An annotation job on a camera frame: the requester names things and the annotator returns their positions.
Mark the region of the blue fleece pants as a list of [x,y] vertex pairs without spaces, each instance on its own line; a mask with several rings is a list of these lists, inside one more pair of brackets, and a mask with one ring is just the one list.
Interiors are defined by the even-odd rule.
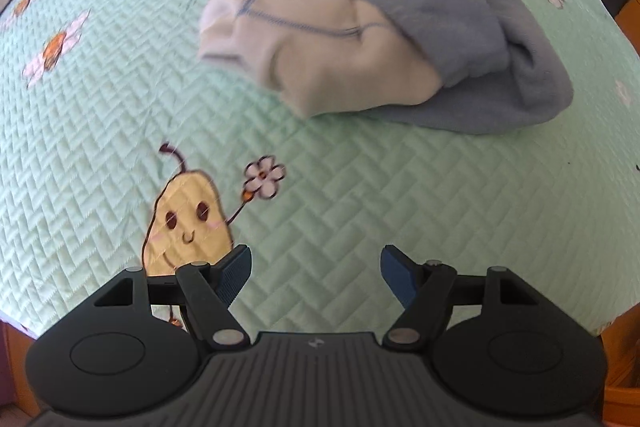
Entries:
[[521,0],[209,0],[198,58],[297,116],[487,134],[543,124],[570,75]]

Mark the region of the green quilted bee bedspread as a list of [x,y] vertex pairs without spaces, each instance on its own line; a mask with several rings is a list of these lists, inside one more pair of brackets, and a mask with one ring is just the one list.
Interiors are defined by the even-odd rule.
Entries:
[[639,300],[639,57],[601,0],[522,0],[572,78],[541,126],[473,136],[294,117],[196,60],[206,0],[11,0],[1,10],[1,316],[38,335],[137,265],[179,168],[250,245],[233,309],[259,329],[382,332],[395,244],[505,265],[597,332]]

